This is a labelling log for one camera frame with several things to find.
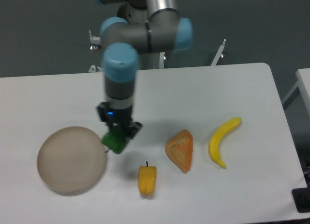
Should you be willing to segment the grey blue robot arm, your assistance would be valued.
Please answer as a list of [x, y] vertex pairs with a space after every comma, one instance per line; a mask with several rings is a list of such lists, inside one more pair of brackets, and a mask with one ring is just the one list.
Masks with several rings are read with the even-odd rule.
[[120, 11], [102, 23], [99, 34], [106, 101], [97, 110], [109, 131], [125, 143], [141, 129], [141, 123], [131, 117], [140, 55], [189, 48], [193, 42], [192, 24], [180, 17], [175, 0], [95, 1], [123, 3], [146, 12], [145, 19], [135, 23], [133, 14]]

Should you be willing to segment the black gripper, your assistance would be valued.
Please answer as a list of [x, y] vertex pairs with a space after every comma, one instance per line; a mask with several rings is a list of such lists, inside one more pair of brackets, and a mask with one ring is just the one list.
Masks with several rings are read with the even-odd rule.
[[125, 109], [114, 109], [109, 102], [101, 102], [97, 106], [100, 120], [106, 123], [108, 131], [119, 128], [119, 125], [122, 126], [126, 141], [134, 139], [142, 128], [142, 123], [132, 120], [132, 110], [132, 105]]

